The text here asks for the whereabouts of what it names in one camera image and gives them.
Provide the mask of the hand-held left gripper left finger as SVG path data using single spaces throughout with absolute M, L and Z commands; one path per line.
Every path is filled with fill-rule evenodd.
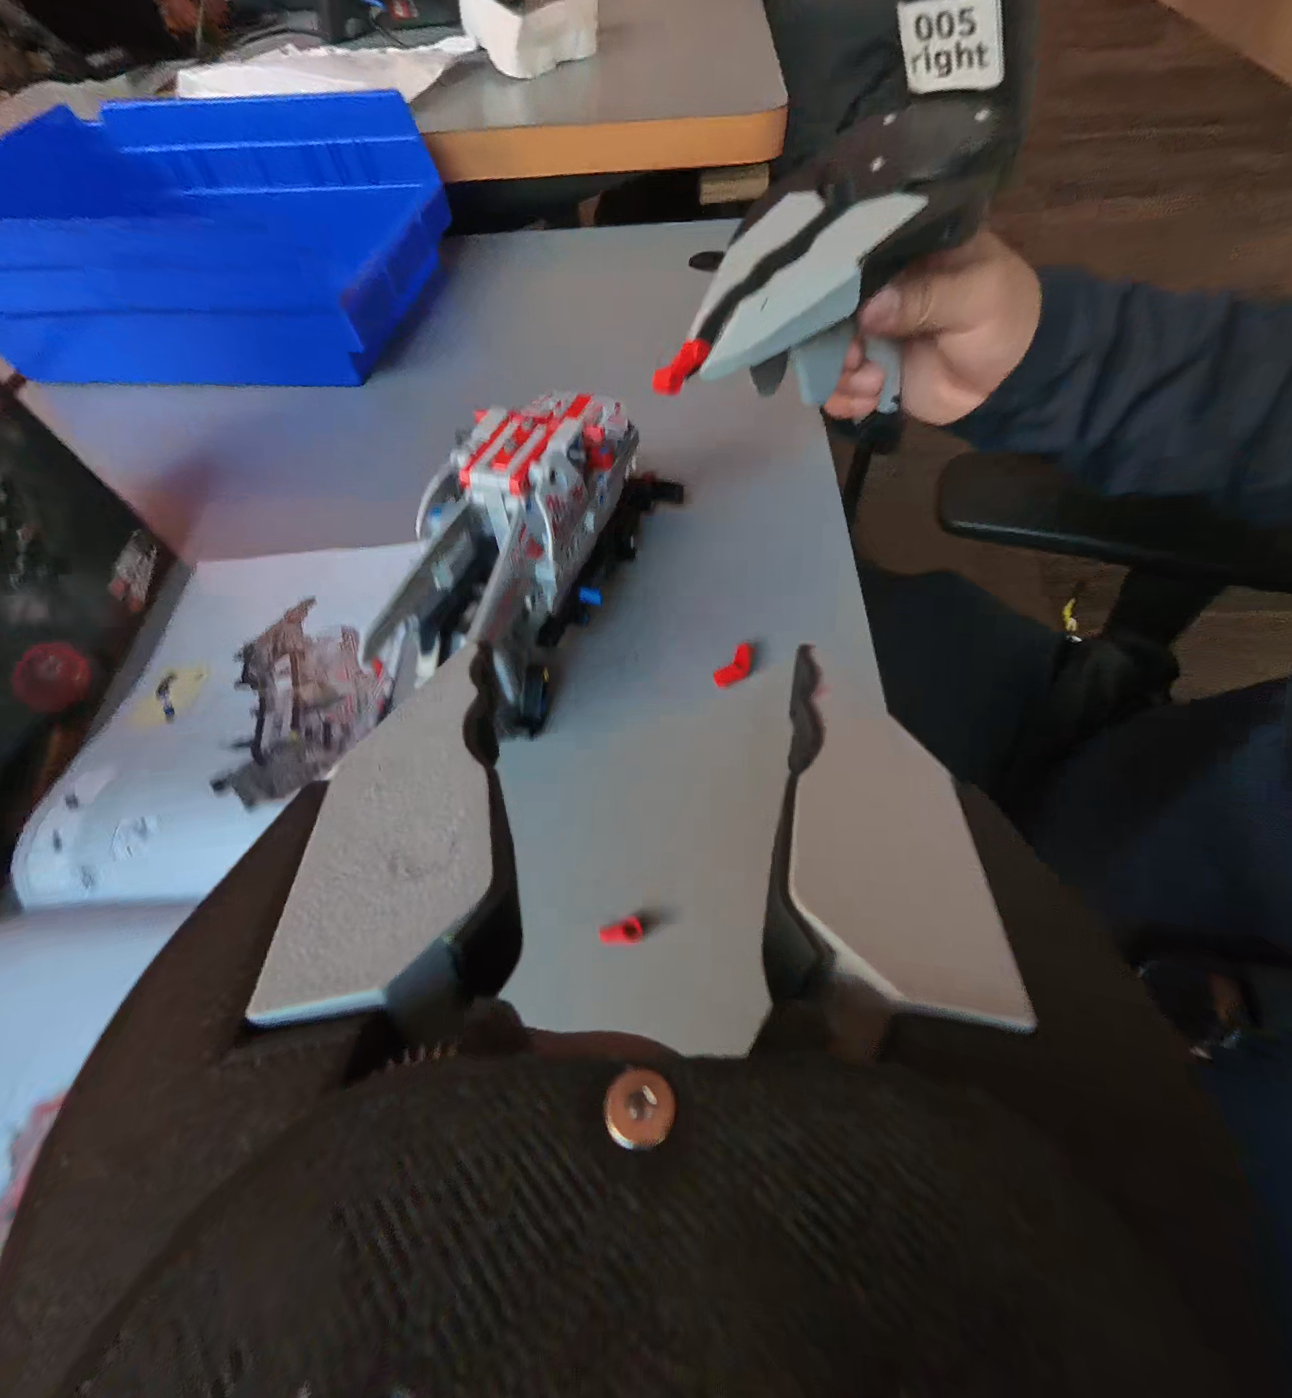
M 520 950 L 495 668 L 463 646 L 340 764 L 246 1004 L 255 1028 L 382 1011 L 442 1028 Z

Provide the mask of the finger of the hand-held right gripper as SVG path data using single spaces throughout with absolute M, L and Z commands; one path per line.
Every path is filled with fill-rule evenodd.
M 739 288 L 713 308 L 712 352 L 698 376 L 716 380 L 827 333 L 860 304 L 865 258 L 928 207 L 923 195 L 877 195 L 826 212 L 765 255 Z
M 798 189 L 769 198 L 758 204 L 726 245 L 713 271 L 705 297 L 690 324 L 690 334 L 713 334 L 706 331 L 709 316 L 725 297 L 739 288 L 744 277 L 759 262 L 805 231 L 826 212 L 826 199 L 813 189 Z

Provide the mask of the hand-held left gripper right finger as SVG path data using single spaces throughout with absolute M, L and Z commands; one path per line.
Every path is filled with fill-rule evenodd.
M 953 777 L 816 646 L 797 648 L 787 717 L 762 925 L 772 1004 L 860 1033 L 896 1018 L 1034 1033 Z

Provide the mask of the grey red lego vehicle model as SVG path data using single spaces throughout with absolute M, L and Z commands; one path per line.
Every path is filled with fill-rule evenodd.
M 462 646 L 479 646 L 499 731 L 534 738 L 546 723 L 551 648 L 588 621 L 608 578 L 636 555 L 641 519 L 684 499 L 684 484 L 638 468 L 638 432 L 611 396 L 481 409 L 422 492 L 419 554 L 361 658 L 413 637 L 425 684 Z

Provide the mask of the person's right forearm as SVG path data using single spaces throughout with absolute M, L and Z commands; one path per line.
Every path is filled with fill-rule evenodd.
M 1106 496 L 1207 499 L 1292 530 L 1292 300 L 1039 271 L 1036 338 L 949 432 Z

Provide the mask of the lego instruction booklet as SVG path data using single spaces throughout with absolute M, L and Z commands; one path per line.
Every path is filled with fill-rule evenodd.
M 245 764 L 240 648 L 313 599 L 303 633 L 361 637 L 422 544 L 180 568 L 79 758 L 11 855 L 0 912 L 0 1257 L 41 1143 L 139 973 L 276 821 L 215 781 Z

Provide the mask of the black lego set box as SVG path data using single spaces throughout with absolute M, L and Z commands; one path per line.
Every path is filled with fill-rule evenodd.
M 0 902 L 180 560 L 0 379 Z

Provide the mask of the person's right hand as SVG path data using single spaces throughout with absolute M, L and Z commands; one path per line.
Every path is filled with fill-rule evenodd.
M 887 373 L 865 345 L 885 339 L 900 352 L 902 412 L 933 429 L 953 427 L 1017 368 L 1039 308 L 1032 265 L 982 227 L 957 249 L 908 265 L 865 300 L 822 412 L 850 423 L 877 412 Z

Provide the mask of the grey wood-edged table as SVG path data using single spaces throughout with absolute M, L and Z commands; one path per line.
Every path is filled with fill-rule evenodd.
M 463 61 L 411 106 L 447 183 L 759 167 L 787 94 L 762 3 L 601 3 L 598 53 L 536 78 Z

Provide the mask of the person's dark trousers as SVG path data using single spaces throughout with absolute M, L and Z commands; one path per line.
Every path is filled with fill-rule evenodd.
M 1106 658 L 949 572 L 860 566 L 894 717 L 1015 824 L 1115 933 L 1292 954 L 1292 677 L 1153 705 L 1064 746 L 1056 682 Z M 1292 1028 L 1212 1053 L 1292 1359 Z

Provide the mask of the white foam block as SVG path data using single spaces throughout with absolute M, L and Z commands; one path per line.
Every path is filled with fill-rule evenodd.
M 598 3 L 460 3 L 460 25 L 502 76 L 530 82 L 598 53 L 598 9 Z

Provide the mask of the crumpled white paper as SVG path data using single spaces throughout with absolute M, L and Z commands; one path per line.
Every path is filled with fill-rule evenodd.
M 340 49 L 285 44 L 238 59 L 183 67 L 176 98 L 246 98 L 396 91 L 413 102 L 479 45 L 452 36 L 436 44 L 391 49 Z

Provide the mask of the blue plastic bin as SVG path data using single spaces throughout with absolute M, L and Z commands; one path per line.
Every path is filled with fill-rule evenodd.
M 0 357 L 38 383 L 357 387 L 449 223 L 394 90 L 52 108 L 0 135 Z

